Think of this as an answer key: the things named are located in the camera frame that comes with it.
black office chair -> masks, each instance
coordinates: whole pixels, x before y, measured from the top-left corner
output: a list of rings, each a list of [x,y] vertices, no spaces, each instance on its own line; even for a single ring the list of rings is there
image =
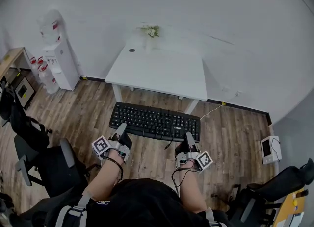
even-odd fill
[[[11,105],[14,102],[14,94],[8,87],[5,87],[5,83],[5,81],[1,83],[0,116],[3,119],[2,127],[10,121]]]
[[[266,204],[274,202],[292,192],[295,192],[305,185],[309,185],[314,180],[314,163],[309,158],[307,164],[300,169],[290,166],[281,171],[273,179],[265,184],[252,183],[241,190],[241,185],[236,184],[236,198],[233,200],[223,200],[217,194],[212,197],[218,197],[226,203],[230,209],[226,212],[228,219],[235,227],[260,227],[262,224],[270,226],[276,214],[275,208],[281,206],[280,203]],[[267,214],[267,209],[273,209],[271,214]]]
[[[47,225],[46,217],[49,212],[60,210],[71,200],[76,202],[78,198],[81,198],[84,189],[84,185],[78,185],[58,196],[41,199],[34,207],[20,215],[14,212],[14,207],[6,206],[0,199],[0,213],[6,216],[12,227],[44,227]]]
[[[88,175],[92,168],[100,167],[94,164],[86,169],[65,138],[60,140],[60,146],[45,149],[41,153],[32,149],[19,135],[15,136],[14,142],[19,158],[16,170],[22,171],[27,186],[32,186],[32,181],[38,183],[45,187],[50,197],[60,195],[78,184],[87,186],[84,175]],[[32,167],[38,169],[41,180],[28,174]]]
[[[52,133],[52,130],[45,130],[43,124],[27,116],[16,94],[15,102],[11,104],[11,107],[10,122],[13,131],[21,136],[32,149],[37,152],[44,151],[49,144],[48,133]]]

white cable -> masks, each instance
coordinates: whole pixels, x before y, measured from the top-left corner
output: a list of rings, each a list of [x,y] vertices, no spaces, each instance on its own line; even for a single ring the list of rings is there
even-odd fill
[[[209,115],[211,112],[215,111],[216,109],[219,109],[221,106],[222,106],[222,105],[220,105],[219,107],[217,107],[217,108],[215,108],[215,109],[211,110],[211,111],[210,111],[210,112],[208,112],[206,115],[203,115],[203,116],[201,117],[201,119],[202,119],[203,117],[205,117],[205,116]]]
[[[235,96],[233,96],[231,99],[229,99],[228,101],[224,102],[224,104],[226,105],[226,103],[230,102],[234,97],[237,97],[237,96],[239,96],[238,92],[237,92],[237,93],[235,94]],[[203,116],[200,118],[200,120],[203,119],[203,117],[209,115],[211,112],[213,112],[213,111],[215,111],[216,109],[219,109],[220,107],[225,106],[225,105],[221,104],[221,105],[218,106],[217,108],[215,108],[215,109],[211,110],[210,112],[208,112],[206,115],[203,115]]]

black keyboard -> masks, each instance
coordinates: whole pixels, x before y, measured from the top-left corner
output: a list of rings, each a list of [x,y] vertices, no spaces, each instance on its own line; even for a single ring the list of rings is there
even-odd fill
[[[197,116],[117,102],[109,127],[117,129],[122,123],[128,124],[127,133],[158,140],[182,142],[184,133],[188,131],[195,142],[199,142],[201,137],[201,121]]]

small plant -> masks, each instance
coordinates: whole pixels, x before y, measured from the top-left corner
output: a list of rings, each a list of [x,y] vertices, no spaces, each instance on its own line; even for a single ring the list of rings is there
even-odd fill
[[[140,27],[140,29],[152,38],[155,36],[159,37],[159,26],[157,25],[145,25]]]

black shirt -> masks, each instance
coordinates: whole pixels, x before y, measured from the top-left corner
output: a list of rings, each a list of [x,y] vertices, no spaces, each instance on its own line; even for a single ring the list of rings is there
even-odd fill
[[[59,212],[64,206],[77,205],[81,195],[70,195],[70,197],[60,202],[60,205],[47,215],[48,227],[54,227]],[[107,201],[90,202],[87,214],[87,227],[209,226],[205,212],[195,214],[188,211],[173,189],[151,179],[122,181],[113,188]]]

